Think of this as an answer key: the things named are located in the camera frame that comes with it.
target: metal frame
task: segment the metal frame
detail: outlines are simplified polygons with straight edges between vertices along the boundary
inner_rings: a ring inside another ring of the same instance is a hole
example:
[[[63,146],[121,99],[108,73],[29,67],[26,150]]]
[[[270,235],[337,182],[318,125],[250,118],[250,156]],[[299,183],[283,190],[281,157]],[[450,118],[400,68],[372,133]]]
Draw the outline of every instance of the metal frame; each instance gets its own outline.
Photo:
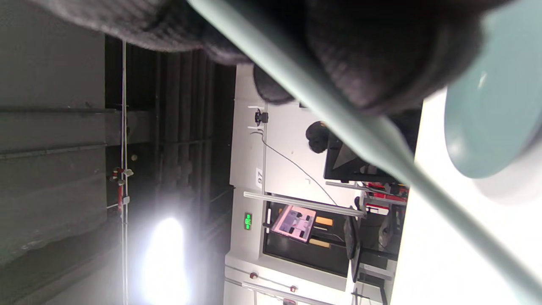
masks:
[[[284,198],[284,197],[278,197],[278,196],[256,194],[256,193],[251,193],[251,192],[244,192],[243,196],[245,196],[246,198],[259,199],[263,201],[272,201],[272,202],[277,202],[277,203],[285,204],[285,205],[317,209],[324,212],[336,213],[336,214],[341,214],[341,215],[346,215],[346,216],[354,216],[354,217],[362,217],[362,218],[365,218],[366,216],[366,211],[358,211],[355,209],[350,209],[350,208],[340,207],[340,206],[331,206],[331,205],[321,204],[318,202],[312,202],[312,201],[307,201],[303,199]]]
[[[287,298],[289,300],[296,301],[298,303],[305,303],[305,304],[310,304],[310,305],[333,305],[333,304],[330,304],[330,303],[315,300],[313,298],[308,298],[308,297],[299,296],[299,295],[295,295],[295,294],[291,294],[291,293],[286,293],[284,291],[280,291],[280,290],[276,290],[276,289],[273,289],[273,288],[268,288],[268,287],[265,287],[265,286],[252,284],[252,283],[247,283],[247,282],[243,282],[242,287],[247,288],[247,289],[252,290],[252,291],[257,291],[257,292],[263,293],[263,294],[270,294],[270,295],[275,295],[277,297]]]

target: black fabric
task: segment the black fabric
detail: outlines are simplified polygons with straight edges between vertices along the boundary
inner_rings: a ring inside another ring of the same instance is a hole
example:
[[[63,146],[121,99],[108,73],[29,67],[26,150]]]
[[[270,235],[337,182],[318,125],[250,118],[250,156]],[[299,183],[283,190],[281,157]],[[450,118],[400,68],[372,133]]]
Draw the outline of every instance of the black fabric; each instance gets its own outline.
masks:
[[[321,121],[312,123],[305,131],[305,137],[308,140],[309,148],[321,154],[327,149],[327,143],[330,140],[330,130]]]
[[[225,65],[251,62],[184,0],[30,1],[143,48],[203,48]],[[246,1],[295,38],[351,103],[381,114],[412,108],[456,79],[479,53],[482,14],[512,0]],[[254,77],[264,100],[293,100],[262,70]]]
[[[294,100],[294,97],[288,91],[282,88],[258,65],[254,65],[253,77],[256,91],[264,101],[280,105]]]

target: black cable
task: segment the black cable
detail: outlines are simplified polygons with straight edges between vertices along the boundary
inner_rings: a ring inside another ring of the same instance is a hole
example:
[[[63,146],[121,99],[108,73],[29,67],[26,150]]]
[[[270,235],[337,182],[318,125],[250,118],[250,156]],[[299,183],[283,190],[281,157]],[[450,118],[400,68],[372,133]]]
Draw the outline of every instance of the black cable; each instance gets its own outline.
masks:
[[[257,131],[254,131],[254,132],[251,132],[250,133],[251,135],[252,134],[258,134],[260,136],[262,136],[262,143],[263,145],[269,147],[272,151],[276,152],[277,154],[279,154],[281,157],[283,157],[284,159],[290,161],[290,163],[292,163],[293,165],[295,165],[297,168],[299,168],[303,173],[305,173],[305,175],[307,175],[307,177],[311,178],[312,181],[314,181],[323,191],[324,193],[326,193],[326,195],[331,199],[331,201],[333,202],[334,205],[336,206],[339,206],[335,200],[333,200],[333,198],[331,198],[331,196],[328,194],[328,192],[326,191],[326,189],[324,189],[319,183],[318,181],[316,181],[316,179],[312,178],[312,176],[310,176],[304,169],[302,169],[299,165],[297,165],[294,161],[290,160],[287,156],[281,154],[280,152],[278,152],[276,149],[272,148],[271,146],[269,146],[269,144],[266,143],[266,141],[263,140],[263,131],[262,132],[257,132]]]

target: white table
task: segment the white table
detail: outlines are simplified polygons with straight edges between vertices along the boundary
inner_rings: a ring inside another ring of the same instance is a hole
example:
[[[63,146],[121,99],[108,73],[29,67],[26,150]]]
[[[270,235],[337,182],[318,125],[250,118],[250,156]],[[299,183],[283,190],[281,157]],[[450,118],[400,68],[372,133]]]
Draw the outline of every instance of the white table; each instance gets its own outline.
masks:
[[[444,142],[446,91],[426,99],[417,164],[542,279],[542,145],[499,174],[462,176]],[[391,304],[521,304],[497,271],[410,191]]]

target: white surface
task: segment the white surface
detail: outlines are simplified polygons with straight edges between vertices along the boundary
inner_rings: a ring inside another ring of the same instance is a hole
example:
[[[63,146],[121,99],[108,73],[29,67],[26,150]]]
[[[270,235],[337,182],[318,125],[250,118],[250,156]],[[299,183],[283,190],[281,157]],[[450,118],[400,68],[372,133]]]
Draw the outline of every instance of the white surface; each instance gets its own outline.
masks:
[[[426,99],[416,162],[512,254],[542,278],[542,145],[503,172],[484,180],[462,176],[444,142],[446,92]],[[506,304],[520,302],[482,259],[416,189],[410,191],[393,305]]]
[[[267,144],[308,172],[340,206],[353,205],[359,195],[353,189],[325,185],[324,166],[327,152],[316,154],[310,150],[305,131],[318,118],[298,102],[287,105],[268,105],[269,123],[266,125]],[[324,191],[295,165],[267,149],[265,160],[265,191],[283,196],[333,204]]]

